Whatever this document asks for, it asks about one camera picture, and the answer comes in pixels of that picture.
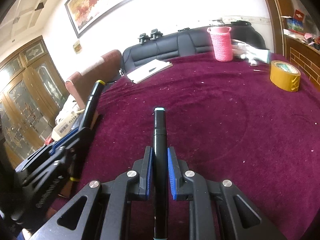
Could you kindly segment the white gloves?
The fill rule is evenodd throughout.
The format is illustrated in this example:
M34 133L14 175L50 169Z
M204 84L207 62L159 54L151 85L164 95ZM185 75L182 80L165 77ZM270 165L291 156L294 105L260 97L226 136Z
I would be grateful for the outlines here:
M257 66L259 62L270 63L271 53L267 49L257 49L243 41L232 39L233 56L247 60L251 66Z

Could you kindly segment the cyan capped black marker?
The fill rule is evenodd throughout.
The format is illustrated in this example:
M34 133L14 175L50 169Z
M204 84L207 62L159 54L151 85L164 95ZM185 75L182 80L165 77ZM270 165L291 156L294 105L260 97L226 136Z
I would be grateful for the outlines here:
M154 239L168 238L168 154L165 109L154 109L153 208Z

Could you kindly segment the black clamps on sofa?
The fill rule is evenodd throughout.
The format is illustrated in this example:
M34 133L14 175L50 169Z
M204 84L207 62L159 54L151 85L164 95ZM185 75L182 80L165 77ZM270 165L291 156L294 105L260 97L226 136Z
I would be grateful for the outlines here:
M143 45L146 41L154 41L159 37L162 37L163 33L159 31L158 29L153 29L150 33L150 35L147 35L146 33L142 33L139 36L139 44Z

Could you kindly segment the yellow tape roll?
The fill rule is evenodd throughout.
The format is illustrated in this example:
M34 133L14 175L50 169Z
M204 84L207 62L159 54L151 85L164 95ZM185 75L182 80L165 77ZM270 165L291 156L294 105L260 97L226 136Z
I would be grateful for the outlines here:
M297 92L300 85L300 71L284 61L272 61L270 80L278 88L287 92Z

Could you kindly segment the wooden cabinet shelf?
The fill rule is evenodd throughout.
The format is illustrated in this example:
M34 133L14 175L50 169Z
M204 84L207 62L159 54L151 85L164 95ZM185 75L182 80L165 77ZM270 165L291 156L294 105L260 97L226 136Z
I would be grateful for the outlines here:
M319 27L300 0L265 0L276 54L319 89Z

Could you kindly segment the wooden glass door cabinet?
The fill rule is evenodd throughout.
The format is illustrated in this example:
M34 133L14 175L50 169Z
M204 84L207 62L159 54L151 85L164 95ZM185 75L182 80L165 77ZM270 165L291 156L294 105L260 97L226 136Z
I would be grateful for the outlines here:
M39 36L1 61L1 122L16 167L42 147L69 93Z

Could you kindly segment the black leather sofa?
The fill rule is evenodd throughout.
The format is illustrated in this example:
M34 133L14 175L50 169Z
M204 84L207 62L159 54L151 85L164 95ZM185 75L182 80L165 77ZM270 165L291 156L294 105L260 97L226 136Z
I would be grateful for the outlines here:
M227 24L231 27L231 38L245 42L257 49L266 49L263 37L247 21ZM176 33L151 39L146 34L139 37L139 44L126 48L122 53L121 68L129 73L154 60L169 61L213 51L208 27L184 28Z

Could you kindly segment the white notepad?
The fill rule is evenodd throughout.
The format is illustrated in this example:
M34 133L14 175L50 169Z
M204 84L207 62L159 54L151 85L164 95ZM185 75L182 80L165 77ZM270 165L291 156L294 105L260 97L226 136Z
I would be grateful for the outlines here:
M154 59L133 70L132 72L127 74L127 77L133 83L137 84L170 67L172 67L171 62Z

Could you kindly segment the pink knit covered bottle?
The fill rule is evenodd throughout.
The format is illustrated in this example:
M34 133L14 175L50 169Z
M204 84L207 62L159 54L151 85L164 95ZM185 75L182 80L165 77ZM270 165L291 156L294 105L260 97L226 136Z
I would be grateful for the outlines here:
M233 60L233 49L231 42L231 27L211 26L207 28L210 34L214 56L217 61L229 62Z

